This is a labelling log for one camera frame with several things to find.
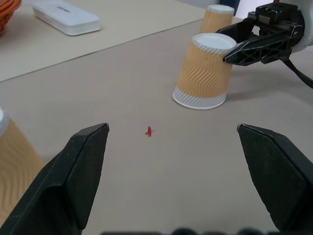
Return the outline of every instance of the white box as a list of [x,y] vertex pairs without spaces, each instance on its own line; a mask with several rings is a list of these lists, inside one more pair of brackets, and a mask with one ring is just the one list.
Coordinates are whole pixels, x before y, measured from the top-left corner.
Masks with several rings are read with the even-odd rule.
[[67,35],[79,35],[101,28],[99,17],[64,1],[32,4],[35,16]]

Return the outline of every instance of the red piece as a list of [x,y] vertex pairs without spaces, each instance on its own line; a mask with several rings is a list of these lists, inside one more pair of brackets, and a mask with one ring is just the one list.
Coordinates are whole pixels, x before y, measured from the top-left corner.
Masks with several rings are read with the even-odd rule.
[[154,132],[154,130],[152,130],[151,126],[148,126],[148,131],[145,133],[148,137],[151,137],[152,132]]

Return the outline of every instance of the orange basket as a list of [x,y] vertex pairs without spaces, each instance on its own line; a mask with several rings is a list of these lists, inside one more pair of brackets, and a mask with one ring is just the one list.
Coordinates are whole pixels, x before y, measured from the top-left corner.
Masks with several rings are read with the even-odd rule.
[[0,34],[3,33],[13,12],[19,8],[21,3],[22,0],[0,0]]

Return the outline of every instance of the black cable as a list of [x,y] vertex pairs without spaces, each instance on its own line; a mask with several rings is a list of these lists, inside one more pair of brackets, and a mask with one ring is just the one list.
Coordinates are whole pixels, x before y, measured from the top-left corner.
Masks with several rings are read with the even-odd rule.
[[300,72],[290,60],[282,60],[284,64],[291,69],[305,84],[313,89],[313,80]]

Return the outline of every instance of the upside-down paper cup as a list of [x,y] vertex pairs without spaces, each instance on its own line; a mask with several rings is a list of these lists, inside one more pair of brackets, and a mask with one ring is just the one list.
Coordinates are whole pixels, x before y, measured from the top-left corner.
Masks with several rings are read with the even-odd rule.
[[43,159],[0,108],[0,227],[43,166]]
[[191,109],[213,109],[222,105],[231,73],[223,57],[237,43],[220,33],[200,33],[192,38],[173,99]]
[[215,33],[231,25],[235,9],[225,5],[208,5],[200,33]]

